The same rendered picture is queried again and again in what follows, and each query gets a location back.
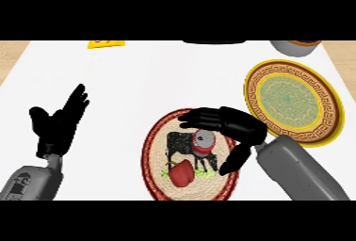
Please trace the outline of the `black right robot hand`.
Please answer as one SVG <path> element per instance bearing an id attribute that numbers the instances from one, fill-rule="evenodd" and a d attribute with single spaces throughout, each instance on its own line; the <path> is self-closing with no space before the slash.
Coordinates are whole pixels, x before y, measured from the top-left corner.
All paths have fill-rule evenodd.
<path id="1" fill-rule="evenodd" d="M 182 128 L 218 131 L 240 142 L 221 166 L 221 175 L 238 171 L 250 159 L 252 147 L 266 140 L 268 124 L 247 112 L 227 106 L 193 109 L 178 120 Z"/>

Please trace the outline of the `red bell pepper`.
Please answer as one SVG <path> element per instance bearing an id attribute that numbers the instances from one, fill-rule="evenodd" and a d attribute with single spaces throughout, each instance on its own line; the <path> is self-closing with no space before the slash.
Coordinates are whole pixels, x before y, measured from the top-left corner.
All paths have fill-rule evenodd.
<path id="1" fill-rule="evenodd" d="M 190 160 L 184 160 L 169 170 L 170 180 L 176 187 L 187 187 L 196 180 L 196 171 Z"/>

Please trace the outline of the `grey pot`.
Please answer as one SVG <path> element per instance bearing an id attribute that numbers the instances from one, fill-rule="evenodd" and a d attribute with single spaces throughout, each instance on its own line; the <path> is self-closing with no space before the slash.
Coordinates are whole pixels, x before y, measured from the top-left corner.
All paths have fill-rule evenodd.
<path id="1" fill-rule="evenodd" d="M 275 50 L 286 56 L 308 56 L 320 46 L 320 40 L 272 40 Z"/>

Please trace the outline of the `yellow patterned plate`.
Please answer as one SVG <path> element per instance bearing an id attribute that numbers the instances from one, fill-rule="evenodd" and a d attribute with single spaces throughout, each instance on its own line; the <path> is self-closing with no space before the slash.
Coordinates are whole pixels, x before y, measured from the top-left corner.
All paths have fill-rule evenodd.
<path id="1" fill-rule="evenodd" d="M 345 129 L 345 105 L 321 74 L 287 59 L 261 62 L 244 85 L 252 115 L 275 136 L 292 137 L 303 147 L 330 144 Z"/>

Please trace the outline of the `yellow box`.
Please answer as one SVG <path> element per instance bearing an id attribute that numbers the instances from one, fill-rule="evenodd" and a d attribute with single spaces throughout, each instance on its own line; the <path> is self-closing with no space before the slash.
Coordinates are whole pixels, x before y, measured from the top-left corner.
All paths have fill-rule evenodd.
<path id="1" fill-rule="evenodd" d="M 92 40 L 88 44 L 89 49 L 125 46 L 126 42 L 123 40 Z"/>

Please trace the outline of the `red can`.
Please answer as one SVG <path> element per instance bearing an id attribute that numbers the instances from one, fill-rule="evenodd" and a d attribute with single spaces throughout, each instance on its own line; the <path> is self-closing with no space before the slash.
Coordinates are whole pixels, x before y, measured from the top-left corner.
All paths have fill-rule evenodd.
<path id="1" fill-rule="evenodd" d="M 216 145 L 216 136 L 212 131 L 200 129 L 193 135 L 193 151 L 199 156 L 207 156 Z"/>

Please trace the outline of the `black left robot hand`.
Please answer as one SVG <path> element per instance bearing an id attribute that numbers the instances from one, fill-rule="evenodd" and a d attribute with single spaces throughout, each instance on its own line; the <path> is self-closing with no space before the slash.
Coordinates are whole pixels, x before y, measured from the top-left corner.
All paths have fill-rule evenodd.
<path id="1" fill-rule="evenodd" d="M 64 156 L 69 153 L 88 105 L 85 85 L 79 84 L 64 108 L 54 115 L 49 115 L 48 111 L 39 106 L 30 109 L 33 130 L 39 136 L 36 151 L 39 158 L 43 158 L 48 154 Z"/>

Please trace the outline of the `black appliance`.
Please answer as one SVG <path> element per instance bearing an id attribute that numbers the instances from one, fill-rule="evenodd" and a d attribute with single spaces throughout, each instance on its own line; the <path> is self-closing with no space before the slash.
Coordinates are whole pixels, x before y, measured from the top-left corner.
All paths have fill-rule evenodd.
<path id="1" fill-rule="evenodd" d="M 193 44 L 225 45 L 244 43 L 246 40 L 184 40 L 184 42 Z"/>

